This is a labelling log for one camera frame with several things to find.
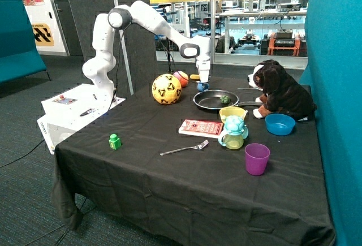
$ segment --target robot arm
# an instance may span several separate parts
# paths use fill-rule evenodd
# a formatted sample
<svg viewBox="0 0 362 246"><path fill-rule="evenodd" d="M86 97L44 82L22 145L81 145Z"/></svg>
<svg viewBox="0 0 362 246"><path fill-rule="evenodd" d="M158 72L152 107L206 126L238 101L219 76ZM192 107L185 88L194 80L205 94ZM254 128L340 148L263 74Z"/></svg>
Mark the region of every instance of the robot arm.
<svg viewBox="0 0 362 246"><path fill-rule="evenodd" d="M203 36L185 37L170 26L155 9L142 1L136 1L131 7L117 6L108 15L109 24L114 29L123 29L129 23L136 23L156 35L166 36L179 46L183 58L196 58L200 82L209 82L210 38Z"/></svg>
<svg viewBox="0 0 362 246"><path fill-rule="evenodd" d="M136 23L154 34L162 34L172 40L179 46L183 58L196 58L200 83L209 82L210 38L185 37L171 27L155 9L142 1L136 1L131 7L117 6L108 15L97 16L92 43L96 56L83 65L83 73L97 87L98 100L110 103L113 99L114 84L107 73L114 68L116 63L113 56L114 32L125 29L130 23Z"/></svg>

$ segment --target pan handle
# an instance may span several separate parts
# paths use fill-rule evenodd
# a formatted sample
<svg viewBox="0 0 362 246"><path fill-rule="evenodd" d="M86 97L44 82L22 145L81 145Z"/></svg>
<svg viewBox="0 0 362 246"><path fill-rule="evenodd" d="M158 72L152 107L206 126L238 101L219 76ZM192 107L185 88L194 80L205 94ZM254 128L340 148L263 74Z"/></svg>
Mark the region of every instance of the pan handle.
<svg viewBox="0 0 362 246"><path fill-rule="evenodd" d="M262 103L254 101L244 101L244 102L239 102L237 106L262 106Z"/></svg>

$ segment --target blue bowl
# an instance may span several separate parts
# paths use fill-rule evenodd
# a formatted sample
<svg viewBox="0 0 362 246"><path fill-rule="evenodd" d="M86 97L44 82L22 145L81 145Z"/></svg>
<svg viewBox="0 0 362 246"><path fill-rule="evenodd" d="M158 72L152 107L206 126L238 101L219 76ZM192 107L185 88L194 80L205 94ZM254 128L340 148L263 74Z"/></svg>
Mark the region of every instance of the blue bowl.
<svg viewBox="0 0 362 246"><path fill-rule="evenodd" d="M295 126L295 120L284 114L269 114L265 123L266 129L277 136L289 135Z"/></svg>

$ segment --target book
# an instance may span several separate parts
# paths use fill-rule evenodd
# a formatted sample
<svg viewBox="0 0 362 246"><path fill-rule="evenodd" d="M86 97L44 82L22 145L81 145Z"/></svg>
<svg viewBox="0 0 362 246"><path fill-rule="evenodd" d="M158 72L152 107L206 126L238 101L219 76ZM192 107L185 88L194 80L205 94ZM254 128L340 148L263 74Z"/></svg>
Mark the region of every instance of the book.
<svg viewBox="0 0 362 246"><path fill-rule="evenodd" d="M179 128L180 134L219 138L222 131L222 122L211 122L207 120L184 120Z"/></svg>

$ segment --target sippy cup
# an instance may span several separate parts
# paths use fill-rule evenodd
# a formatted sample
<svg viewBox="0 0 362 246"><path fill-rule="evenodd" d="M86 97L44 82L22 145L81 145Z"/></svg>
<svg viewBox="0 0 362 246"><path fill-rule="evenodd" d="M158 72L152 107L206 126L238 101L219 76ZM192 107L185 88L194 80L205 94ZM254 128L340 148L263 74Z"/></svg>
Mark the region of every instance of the sippy cup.
<svg viewBox="0 0 362 246"><path fill-rule="evenodd" d="M229 149L239 149L248 137L249 130L244 120L236 115L226 117L224 129L219 135L218 141Z"/></svg>

